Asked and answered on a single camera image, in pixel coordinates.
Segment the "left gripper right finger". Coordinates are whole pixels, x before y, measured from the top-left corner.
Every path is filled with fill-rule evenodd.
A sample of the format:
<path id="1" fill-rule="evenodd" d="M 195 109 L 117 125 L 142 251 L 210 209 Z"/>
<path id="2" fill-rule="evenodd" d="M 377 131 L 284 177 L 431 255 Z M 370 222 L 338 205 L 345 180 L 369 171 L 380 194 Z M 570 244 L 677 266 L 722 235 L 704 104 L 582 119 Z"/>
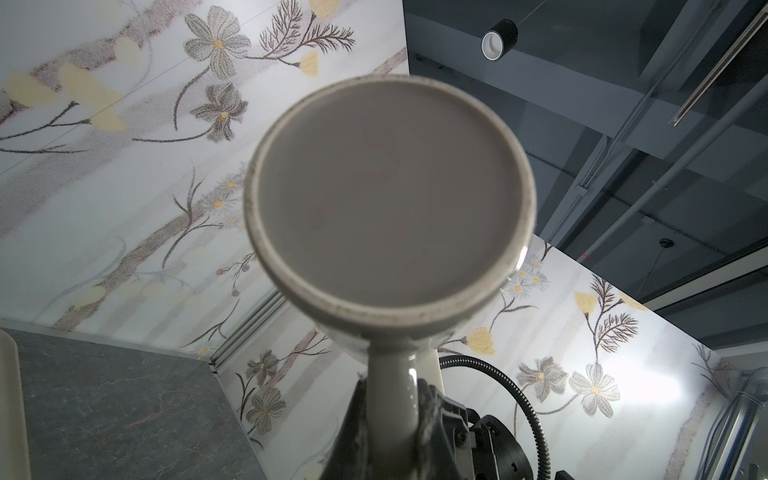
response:
<path id="1" fill-rule="evenodd" d="M 419 379 L 419 424 L 415 468 L 418 479 L 461 479 L 455 458 L 455 433 L 465 426 L 463 407 L 445 397 L 434 385 Z"/>

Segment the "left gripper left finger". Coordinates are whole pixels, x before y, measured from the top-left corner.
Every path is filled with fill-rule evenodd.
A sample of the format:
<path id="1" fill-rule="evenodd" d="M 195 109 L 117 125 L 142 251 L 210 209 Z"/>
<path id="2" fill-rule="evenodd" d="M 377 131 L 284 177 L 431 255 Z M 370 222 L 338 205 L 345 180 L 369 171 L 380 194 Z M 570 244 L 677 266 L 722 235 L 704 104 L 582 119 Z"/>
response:
<path id="1" fill-rule="evenodd" d="M 367 379 L 360 379 L 321 475 L 322 480 L 369 478 Z"/>

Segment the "grey ceramic mug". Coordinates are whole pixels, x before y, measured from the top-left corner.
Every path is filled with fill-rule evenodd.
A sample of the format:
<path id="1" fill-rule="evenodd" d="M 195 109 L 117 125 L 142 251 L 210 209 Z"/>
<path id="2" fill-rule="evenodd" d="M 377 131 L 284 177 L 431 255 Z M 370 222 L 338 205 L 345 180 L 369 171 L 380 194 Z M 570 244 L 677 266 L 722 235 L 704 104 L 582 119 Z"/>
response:
<path id="1" fill-rule="evenodd" d="M 439 345 L 527 255 L 536 192 L 516 136 L 436 80 L 344 80 L 264 134 L 244 214 L 272 282 L 367 367 L 368 479 L 418 479 L 417 381 L 447 397 Z"/>

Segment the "beige rectangular tray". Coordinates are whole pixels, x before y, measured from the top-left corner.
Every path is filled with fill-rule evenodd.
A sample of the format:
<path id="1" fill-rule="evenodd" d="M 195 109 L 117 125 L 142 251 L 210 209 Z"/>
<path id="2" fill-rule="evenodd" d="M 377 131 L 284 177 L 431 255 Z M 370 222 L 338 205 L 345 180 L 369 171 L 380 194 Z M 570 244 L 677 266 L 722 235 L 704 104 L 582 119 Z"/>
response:
<path id="1" fill-rule="evenodd" d="M 5 331 L 1 332 L 1 478 L 31 478 L 18 347 Z"/>

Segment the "black white tape roll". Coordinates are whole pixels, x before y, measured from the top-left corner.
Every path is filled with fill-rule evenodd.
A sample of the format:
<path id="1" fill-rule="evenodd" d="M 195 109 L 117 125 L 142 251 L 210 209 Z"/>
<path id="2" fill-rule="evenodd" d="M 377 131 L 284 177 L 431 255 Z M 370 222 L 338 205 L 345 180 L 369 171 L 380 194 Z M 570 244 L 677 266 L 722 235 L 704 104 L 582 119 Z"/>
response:
<path id="1" fill-rule="evenodd" d="M 518 26 L 510 19 L 502 19 L 482 37 L 481 51 L 488 61 L 498 61 L 512 50 L 519 38 Z"/>

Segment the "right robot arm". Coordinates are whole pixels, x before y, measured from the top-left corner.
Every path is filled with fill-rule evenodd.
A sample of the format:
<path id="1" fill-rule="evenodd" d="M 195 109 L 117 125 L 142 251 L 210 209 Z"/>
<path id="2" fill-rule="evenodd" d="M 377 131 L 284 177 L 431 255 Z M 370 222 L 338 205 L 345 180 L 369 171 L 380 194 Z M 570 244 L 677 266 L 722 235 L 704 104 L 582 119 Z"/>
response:
<path id="1" fill-rule="evenodd" d="M 447 436 L 454 458 L 465 455 L 471 461 L 470 479 L 556 479 L 573 480 L 565 470 L 555 471 L 544 430 L 538 415 L 522 389 L 505 373 L 490 363 L 461 354 L 439 359 L 442 370 L 463 367 L 480 372 L 499 384 L 522 411 L 533 434 L 536 463 L 532 464 L 515 434 L 497 417 L 480 416 L 477 411 L 447 401 L 451 421 L 463 421 L 462 427 L 449 427 Z"/>

